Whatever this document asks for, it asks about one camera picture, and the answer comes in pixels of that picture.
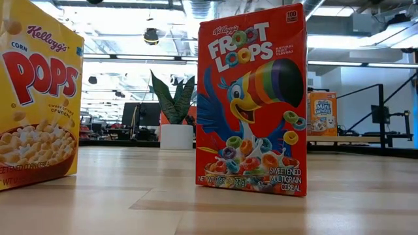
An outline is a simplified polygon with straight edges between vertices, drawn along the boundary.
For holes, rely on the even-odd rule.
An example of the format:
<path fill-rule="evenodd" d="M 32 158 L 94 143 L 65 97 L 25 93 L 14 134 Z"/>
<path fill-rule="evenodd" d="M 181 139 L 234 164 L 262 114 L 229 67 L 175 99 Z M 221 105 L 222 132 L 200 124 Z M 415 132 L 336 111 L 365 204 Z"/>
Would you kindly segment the red Froot Loops cereal box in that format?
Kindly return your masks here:
<path fill-rule="evenodd" d="M 201 23 L 196 184 L 306 196 L 306 39 L 300 3 Z"/>

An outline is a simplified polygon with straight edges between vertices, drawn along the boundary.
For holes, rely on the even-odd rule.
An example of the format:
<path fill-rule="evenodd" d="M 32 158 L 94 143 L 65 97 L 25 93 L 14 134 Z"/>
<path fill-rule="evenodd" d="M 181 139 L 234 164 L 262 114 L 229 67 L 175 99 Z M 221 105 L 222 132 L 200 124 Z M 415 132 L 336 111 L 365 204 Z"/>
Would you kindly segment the orange Mini Wheats cereal box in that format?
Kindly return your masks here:
<path fill-rule="evenodd" d="M 337 136 L 336 93 L 313 91 L 308 94 L 308 136 Z"/>

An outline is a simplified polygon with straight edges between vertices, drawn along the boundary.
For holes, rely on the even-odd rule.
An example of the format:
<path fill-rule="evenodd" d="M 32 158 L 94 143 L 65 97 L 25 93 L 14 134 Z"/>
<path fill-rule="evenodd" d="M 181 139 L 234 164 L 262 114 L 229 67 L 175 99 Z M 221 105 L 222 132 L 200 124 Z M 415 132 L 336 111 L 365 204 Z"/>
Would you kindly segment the yellow Corn Pops cereal box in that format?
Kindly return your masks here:
<path fill-rule="evenodd" d="M 31 0 L 0 0 L 0 191 L 76 173 L 83 52 Z"/>

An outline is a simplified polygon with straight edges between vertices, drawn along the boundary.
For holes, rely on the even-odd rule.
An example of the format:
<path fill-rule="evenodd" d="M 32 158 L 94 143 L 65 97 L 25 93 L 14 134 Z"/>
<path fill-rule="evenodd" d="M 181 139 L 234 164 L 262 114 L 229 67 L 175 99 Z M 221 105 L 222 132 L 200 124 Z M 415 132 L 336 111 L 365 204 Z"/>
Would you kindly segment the wooden shelf board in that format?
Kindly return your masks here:
<path fill-rule="evenodd" d="M 380 143 L 380 137 L 367 136 L 308 136 L 309 142 L 368 142 Z"/>

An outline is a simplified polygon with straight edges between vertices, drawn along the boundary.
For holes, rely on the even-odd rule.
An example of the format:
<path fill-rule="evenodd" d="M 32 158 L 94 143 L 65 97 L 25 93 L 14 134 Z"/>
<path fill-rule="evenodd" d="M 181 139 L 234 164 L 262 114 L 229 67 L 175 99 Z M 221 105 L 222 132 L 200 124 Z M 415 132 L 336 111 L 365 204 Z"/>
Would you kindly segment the red-orange background panel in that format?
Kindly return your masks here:
<path fill-rule="evenodd" d="M 194 120 L 197 120 L 197 107 L 196 107 L 196 106 L 192 106 L 192 107 L 189 109 L 189 111 L 188 111 L 188 113 L 187 113 L 187 118 L 188 118 L 188 117 L 193 117 L 193 118 L 194 118 Z M 170 124 L 170 122 L 168 121 L 168 119 L 167 119 L 167 117 L 164 115 L 164 113 L 163 113 L 163 112 L 161 112 L 160 125 L 165 125 L 165 124 Z M 188 124 L 187 120 L 186 120 L 186 119 L 184 119 L 184 120 L 182 121 L 182 124 L 183 124 L 183 125 L 187 125 L 187 124 Z"/>

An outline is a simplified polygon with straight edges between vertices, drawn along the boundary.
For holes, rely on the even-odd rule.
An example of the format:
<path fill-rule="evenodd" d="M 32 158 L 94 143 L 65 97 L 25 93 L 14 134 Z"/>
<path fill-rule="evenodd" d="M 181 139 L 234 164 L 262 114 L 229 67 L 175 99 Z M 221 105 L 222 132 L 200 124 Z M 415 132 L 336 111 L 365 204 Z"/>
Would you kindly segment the snake plant in white pot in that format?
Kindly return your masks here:
<path fill-rule="evenodd" d="M 153 92 L 157 95 L 160 109 L 168 124 L 160 127 L 160 148 L 165 150 L 193 149 L 193 127 L 183 125 L 191 106 L 191 96 L 195 89 L 195 77 L 192 76 L 185 84 L 177 85 L 174 96 L 169 87 L 158 79 L 151 71 Z"/>

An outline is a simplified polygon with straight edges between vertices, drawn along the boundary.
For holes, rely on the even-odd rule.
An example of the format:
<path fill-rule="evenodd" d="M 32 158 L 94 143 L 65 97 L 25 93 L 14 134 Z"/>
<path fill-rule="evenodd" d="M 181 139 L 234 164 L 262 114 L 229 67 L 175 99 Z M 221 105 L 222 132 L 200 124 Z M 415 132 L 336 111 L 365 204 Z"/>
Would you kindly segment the black computer monitor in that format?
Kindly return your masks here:
<path fill-rule="evenodd" d="M 123 107 L 121 124 L 138 126 L 159 126 L 161 109 L 158 103 L 153 102 L 127 102 Z"/>

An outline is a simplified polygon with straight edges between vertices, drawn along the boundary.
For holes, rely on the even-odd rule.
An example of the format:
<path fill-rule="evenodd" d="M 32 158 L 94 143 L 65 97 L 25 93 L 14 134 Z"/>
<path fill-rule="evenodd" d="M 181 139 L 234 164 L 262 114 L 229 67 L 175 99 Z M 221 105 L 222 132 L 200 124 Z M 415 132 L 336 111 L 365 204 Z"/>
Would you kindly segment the black hanging ceiling fixture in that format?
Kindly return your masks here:
<path fill-rule="evenodd" d="M 143 34 L 144 42 L 148 45 L 157 45 L 159 44 L 159 36 L 157 34 L 156 28 L 147 28 Z"/>

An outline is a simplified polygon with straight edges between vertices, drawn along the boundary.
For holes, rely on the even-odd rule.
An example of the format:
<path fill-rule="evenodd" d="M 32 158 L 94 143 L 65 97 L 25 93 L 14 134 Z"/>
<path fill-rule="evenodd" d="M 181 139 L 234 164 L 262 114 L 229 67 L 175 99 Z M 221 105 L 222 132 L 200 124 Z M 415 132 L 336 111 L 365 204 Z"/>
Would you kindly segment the silver ventilation duct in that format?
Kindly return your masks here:
<path fill-rule="evenodd" d="M 326 0 L 302 0 L 303 11 L 305 20 L 308 21 L 314 12 L 325 2 Z"/>
<path fill-rule="evenodd" d="M 216 4 L 207 0 L 189 0 L 188 14 L 197 20 L 213 20 L 216 15 Z"/>

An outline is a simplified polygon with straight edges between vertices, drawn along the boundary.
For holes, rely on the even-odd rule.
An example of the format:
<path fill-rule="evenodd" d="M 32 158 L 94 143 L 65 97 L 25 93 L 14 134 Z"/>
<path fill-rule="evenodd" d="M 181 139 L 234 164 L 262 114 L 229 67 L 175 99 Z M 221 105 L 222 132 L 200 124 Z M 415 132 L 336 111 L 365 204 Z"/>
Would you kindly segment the blue wall panel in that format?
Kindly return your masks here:
<path fill-rule="evenodd" d="M 418 79 L 412 80 L 414 146 L 418 148 Z"/>

